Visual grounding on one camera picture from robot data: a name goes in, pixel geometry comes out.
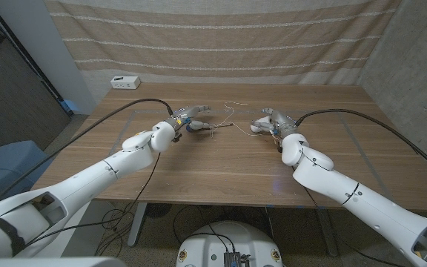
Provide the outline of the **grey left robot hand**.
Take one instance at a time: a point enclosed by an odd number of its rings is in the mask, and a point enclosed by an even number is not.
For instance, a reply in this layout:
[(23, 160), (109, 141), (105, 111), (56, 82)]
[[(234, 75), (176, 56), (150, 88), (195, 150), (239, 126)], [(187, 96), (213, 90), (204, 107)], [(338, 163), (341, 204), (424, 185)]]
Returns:
[(213, 127), (211, 124), (193, 119), (200, 112), (209, 111), (210, 109), (208, 105), (195, 105), (192, 107), (180, 108), (165, 121), (172, 126), (175, 131), (179, 130), (182, 126), (185, 126), (186, 130), (190, 132), (210, 130)]

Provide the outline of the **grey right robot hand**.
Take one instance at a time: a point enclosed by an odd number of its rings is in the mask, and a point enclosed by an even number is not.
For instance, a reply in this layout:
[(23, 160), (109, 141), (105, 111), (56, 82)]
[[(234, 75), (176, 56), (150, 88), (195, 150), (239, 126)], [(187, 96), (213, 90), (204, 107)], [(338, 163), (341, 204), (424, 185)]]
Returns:
[(273, 108), (263, 108), (262, 112), (265, 114), (263, 118), (251, 122), (252, 132), (269, 132), (281, 139), (297, 132), (296, 122), (290, 116)]

